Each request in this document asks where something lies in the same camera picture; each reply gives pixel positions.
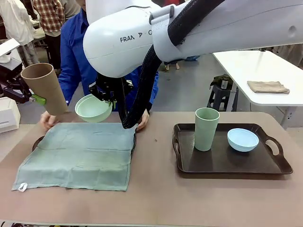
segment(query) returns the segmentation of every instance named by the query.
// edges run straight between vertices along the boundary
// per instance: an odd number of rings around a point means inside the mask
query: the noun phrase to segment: plaid shirt
[[[65,22],[65,13],[59,0],[33,0],[40,15],[40,25],[46,32],[59,32]]]

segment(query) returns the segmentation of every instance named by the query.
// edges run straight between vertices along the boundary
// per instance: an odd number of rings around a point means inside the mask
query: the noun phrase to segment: cloth napkin
[[[289,94],[290,92],[289,89],[285,88],[279,81],[247,81],[247,84],[255,93]]]
[[[120,123],[60,123],[23,161],[12,190],[60,186],[126,191],[134,126]]]

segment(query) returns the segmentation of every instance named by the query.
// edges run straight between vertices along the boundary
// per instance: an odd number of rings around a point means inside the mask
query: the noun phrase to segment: black cable sleeve
[[[187,34],[222,2],[224,0],[191,0],[168,26],[171,42],[175,46],[181,44]],[[124,128],[133,127],[141,118],[150,100],[155,75],[161,62],[154,47],[151,46],[144,58],[138,91],[128,114],[126,113],[124,93],[119,92],[117,95],[119,116]]]

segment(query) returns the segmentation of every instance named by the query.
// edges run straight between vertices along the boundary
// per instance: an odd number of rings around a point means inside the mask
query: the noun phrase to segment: brown cup
[[[58,116],[67,111],[67,104],[53,66],[48,63],[30,65],[22,70],[21,77],[33,92],[46,99],[45,109]]]

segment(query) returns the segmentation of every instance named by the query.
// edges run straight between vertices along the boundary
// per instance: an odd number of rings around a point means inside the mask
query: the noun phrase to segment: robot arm
[[[90,24],[83,40],[84,53],[98,72],[90,91],[100,100],[119,103],[125,128],[133,127],[144,112],[161,61],[303,43],[302,0],[191,0],[164,8],[150,4],[102,17]],[[127,113],[128,85],[122,77],[141,64],[137,96]],[[108,89],[107,81],[113,87]]]

